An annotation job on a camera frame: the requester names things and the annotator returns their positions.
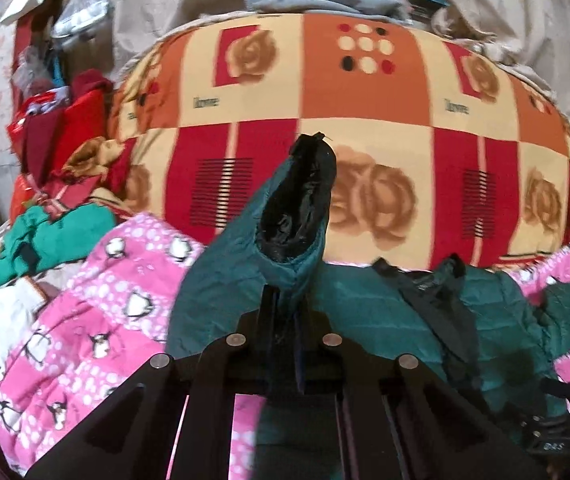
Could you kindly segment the dark green puffer jacket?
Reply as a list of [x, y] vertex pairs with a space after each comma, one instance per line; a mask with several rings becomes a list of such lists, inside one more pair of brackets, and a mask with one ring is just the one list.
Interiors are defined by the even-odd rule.
[[322, 259], [338, 164], [288, 158], [181, 281], [166, 350], [198, 364], [172, 477], [227, 474], [237, 393], [256, 479], [542, 479], [570, 432], [570, 283], [540, 307], [457, 255], [431, 271]]

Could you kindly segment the red clothes pile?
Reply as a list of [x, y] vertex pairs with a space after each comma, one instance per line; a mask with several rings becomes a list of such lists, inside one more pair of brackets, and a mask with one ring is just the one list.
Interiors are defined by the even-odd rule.
[[69, 86], [25, 99], [7, 127], [20, 174], [9, 220], [33, 205], [55, 220], [95, 203], [119, 218], [133, 214], [131, 155], [135, 142], [107, 136], [107, 99], [114, 85], [86, 70]]

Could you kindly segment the pink penguin bedsheet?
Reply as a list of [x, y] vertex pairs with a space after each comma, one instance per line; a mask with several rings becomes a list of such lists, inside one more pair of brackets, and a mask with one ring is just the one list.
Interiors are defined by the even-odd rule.
[[[445, 259], [405, 272], [420, 292], [451, 289], [476, 318], [487, 404], [532, 405], [548, 373], [570, 382], [570, 247], [503, 273]], [[267, 258], [247, 219], [203, 246], [148, 214], [108, 232], [12, 349], [0, 381], [0, 448], [26, 472], [146, 359], [183, 358], [230, 333], [262, 289], [304, 290], [315, 310], [367, 351], [415, 354], [442, 369], [444, 346], [398, 286], [368, 266], [324, 263], [316, 249]]]

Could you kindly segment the white glove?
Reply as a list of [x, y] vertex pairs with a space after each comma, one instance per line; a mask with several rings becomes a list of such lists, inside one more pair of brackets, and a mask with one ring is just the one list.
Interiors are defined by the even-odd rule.
[[0, 287], [0, 380], [10, 352], [22, 341], [23, 333], [32, 326], [47, 300], [45, 292], [28, 276]]

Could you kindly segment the green garment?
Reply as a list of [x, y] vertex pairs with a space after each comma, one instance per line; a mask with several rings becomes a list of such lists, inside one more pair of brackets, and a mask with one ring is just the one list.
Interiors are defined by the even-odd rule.
[[55, 221], [42, 207], [30, 207], [4, 236], [0, 286], [86, 258], [115, 226], [114, 214], [95, 204], [80, 206]]

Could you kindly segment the rose patterned folded blanket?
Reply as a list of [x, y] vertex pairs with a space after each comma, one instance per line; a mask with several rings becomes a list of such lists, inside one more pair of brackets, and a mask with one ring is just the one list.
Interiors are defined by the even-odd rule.
[[324, 258], [524, 266], [570, 243], [570, 128], [529, 84], [429, 32], [320, 13], [174, 32], [128, 71], [108, 133], [133, 204], [209, 243], [303, 134], [336, 156]]

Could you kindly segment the clear plastic bag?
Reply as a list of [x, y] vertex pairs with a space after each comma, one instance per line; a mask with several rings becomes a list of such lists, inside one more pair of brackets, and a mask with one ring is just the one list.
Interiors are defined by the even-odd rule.
[[92, 35], [107, 22], [110, 11], [109, 0], [69, 0], [54, 23], [50, 36], [64, 42]]

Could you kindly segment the grey folded cloth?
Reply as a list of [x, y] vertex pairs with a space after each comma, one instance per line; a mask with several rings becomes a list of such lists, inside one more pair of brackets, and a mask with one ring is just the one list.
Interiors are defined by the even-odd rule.
[[245, 0], [248, 11], [321, 12], [372, 16], [382, 21], [405, 21], [407, 8], [399, 0]]

